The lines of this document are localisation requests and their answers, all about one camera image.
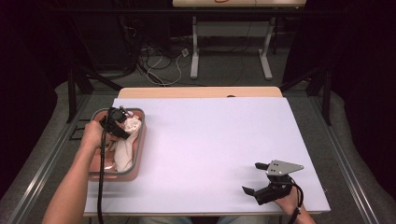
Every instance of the white table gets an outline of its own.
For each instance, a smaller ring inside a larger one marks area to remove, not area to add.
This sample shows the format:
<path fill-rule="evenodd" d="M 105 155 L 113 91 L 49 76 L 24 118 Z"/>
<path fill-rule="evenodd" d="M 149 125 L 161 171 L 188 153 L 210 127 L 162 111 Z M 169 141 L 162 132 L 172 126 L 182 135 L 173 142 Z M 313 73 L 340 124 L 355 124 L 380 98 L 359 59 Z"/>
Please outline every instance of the white table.
<path fill-rule="evenodd" d="M 281 214 L 242 190 L 268 185 L 254 163 L 271 160 L 303 165 L 290 176 L 304 190 L 306 209 L 330 211 L 286 98 L 115 99 L 120 105 L 143 109 L 148 128 L 137 179 L 104 184 L 105 215 Z M 97 188 L 90 182 L 85 216 L 96 214 Z"/>
<path fill-rule="evenodd" d="M 229 0 L 225 3 L 216 3 L 215 0 L 174 0 L 174 7 L 303 7 L 305 0 Z M 253 22 L 199 22 L 192 17 L 193 54 L 191 62 L 191 78 L 198 78 L 199 49 L 198 36 L 264 36 L 259 57 L 265 79 L 273 78 L 267 60 L 267 51 L 275 26 L 275 18 L 269 21 Z"/>

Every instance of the gray floor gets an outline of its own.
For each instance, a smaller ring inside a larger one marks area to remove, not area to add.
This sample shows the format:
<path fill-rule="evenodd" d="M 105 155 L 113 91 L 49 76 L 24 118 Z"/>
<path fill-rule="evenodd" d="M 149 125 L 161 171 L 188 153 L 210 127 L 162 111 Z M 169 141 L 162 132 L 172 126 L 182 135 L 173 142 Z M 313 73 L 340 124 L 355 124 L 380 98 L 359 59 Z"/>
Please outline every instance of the gray floor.
<path fill-rule="evenodd" d="M 191 57 L 181 57 L 178 61 L 182 71 L 180 83 L 174 86 L 279 86 L 283 69 L 289 53 L 292 36 L 278 39 L 276 55 L 269 53 L 268 61 L 274 79 L 264 80 L 257 48 L 261 41 L 253 39 L 243 52 L 209 52 L 211 49 L 228 51 L 242 41 L 242 38 L 212 38 L 206 40 L 209 47 L 202 48 L 199 77 L 191 80 Z M 236 49 L 243 49 L 247 42 Z M 150 59 L 154 65 L 159 57 Z M 178 70 L 176 59 L 163 70 L 152 70 L 159 77 L 175 80 Z M 115 80 L 124 87 L 154 87 L 144 75 L 135 71 L 128 77 Z M 91 96 L 79 96 L 82 108 L 79 119 L 90 119 L 96 109 L 109 107 L 117 92 L 97 81 L 92 81 L 96 91 Z M 326 196 L 332 211 L 314 215 L 317 223 L 394 223 L 396 204 L 382 190 L 370 173 L 366 164 L 351 142 L 343 101 L 336 94 L 332 95 L 332 126 L 324 124 L 319 115 L 320 97 L 306 97 L 302 91 L 306 83 L 284 93 L 288 98 L 297 124 L 322 186 L 327 190 Z M 42 137 L 38 141 L 30 158 L 20 174 L 0 202 L 0 223 L 40 223 L 53 192 L 64 177 L 78 148 L 78 141 L 69 141 L 62 136 L 68 135 L 75 125 L 84 121 L 65 124 L 68 115 L 67 87 L 64 83 L 56 89 L 58 104 Z M 43 169 L 43 164 L 53 161 L 53 167 Z M 29 185 L 36 189 L 29 191 Z M 136 223 L 136 218 L 106 217 L 106 223 Z M 271 217 L 271 223 L 277 223 L 278 217 Z"/>

